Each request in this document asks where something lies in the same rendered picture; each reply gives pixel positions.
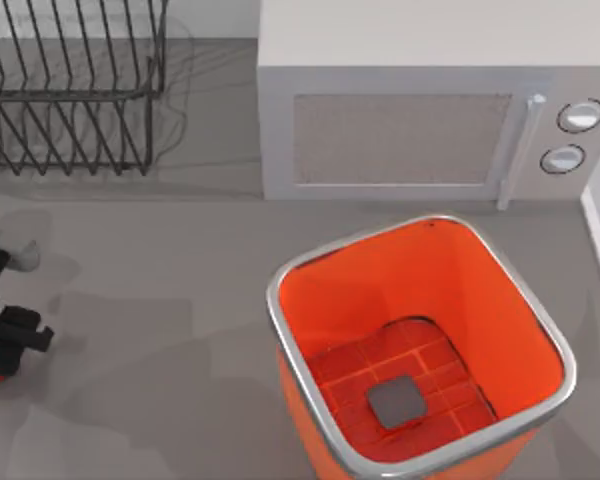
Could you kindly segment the microwave oven door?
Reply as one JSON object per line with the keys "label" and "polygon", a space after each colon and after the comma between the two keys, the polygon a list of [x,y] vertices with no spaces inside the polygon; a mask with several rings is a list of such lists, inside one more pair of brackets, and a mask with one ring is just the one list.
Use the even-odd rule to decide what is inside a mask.
{"label": "microwave oven door", "polygon": [[516,67],[262,67],[265,196],[492,201],[548,86]]}

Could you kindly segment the flat grey square pad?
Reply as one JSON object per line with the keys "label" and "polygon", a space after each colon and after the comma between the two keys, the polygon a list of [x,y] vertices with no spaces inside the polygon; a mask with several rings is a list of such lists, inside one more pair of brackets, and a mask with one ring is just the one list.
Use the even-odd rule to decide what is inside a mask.
{"label": "flat grey square pad", "polygon": [[406,375],[374,385],[366,399],[380,425],[392,430],[424,418],[428,413],[425,398],[415,381]]}

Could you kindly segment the pale microwave oven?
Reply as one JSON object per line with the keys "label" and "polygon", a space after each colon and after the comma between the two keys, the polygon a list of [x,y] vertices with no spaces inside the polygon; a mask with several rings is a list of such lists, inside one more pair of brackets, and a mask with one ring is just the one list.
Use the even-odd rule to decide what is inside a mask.
{"label": "pale microwave oven", "polygon": [[[557,125],[565,105],[600,100],[600,0],[262,0],[257,86],[262,67],[301,66],[543,71],[547,102],[512,201],[576,199],[600,160],[600,124]],[[583,164],[545,173],[543,154],[570,144]]]}

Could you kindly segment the orange bin with metal rim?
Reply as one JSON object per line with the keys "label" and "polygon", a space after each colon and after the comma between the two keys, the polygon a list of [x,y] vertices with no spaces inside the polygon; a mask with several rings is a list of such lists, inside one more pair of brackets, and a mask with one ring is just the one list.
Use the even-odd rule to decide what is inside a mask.
{"label": "orange bin with metal rim", "polygon": [[[573,351],[537,296],[453,216],[300,255],[266,303],[318,480],[497,480],[576,387]],[[428,413],[387,430],[366,393],[403,375]]]}

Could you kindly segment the round microwave knob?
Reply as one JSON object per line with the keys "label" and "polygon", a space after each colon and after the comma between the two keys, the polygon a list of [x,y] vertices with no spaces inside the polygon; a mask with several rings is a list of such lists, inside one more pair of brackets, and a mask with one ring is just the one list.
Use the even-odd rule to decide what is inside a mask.
{"label": "round microwave knob", "polygon": [[570,144],[545,152],[540,159],[540,167],[547,174],[564,175],[577,170],[585,159],[585,151]]}
{"label": "round microwave knob", "polygon": [[600,124],[600,100],[587,99],[565,105],[557,117],[558,127],[566,133],[579,134]]}

